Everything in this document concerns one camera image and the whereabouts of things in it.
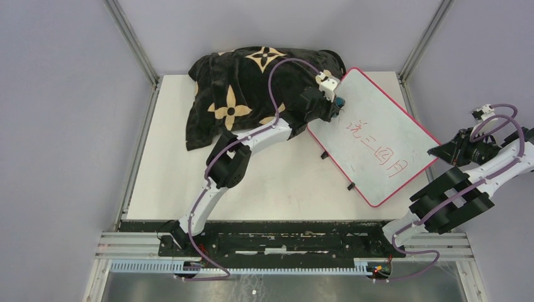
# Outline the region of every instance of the gray wall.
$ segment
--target gray wall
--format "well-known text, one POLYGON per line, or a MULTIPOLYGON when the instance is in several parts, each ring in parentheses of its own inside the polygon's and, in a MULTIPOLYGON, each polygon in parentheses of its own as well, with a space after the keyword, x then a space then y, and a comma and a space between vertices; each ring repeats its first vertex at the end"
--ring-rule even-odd
POLYGON ((0 301, 80 301, 150 85, 102 1, 1 1, 0 301))
POLYGON ((265 45, 331 49, 347 67, 400 70, 441 0, 123 0, 158 74, 211 52, 265 45))
MULTIPOLYGON (((474 124, 469 110, 512 103, 534 127, 534 1, 456 1, 410 82, 425 126, 443 142, 474 124)), ((500 138, 513 131, 507 126, 500 138)), ((490 301, 532 301, 534 174, 506 183, 466 223, 490 301)))

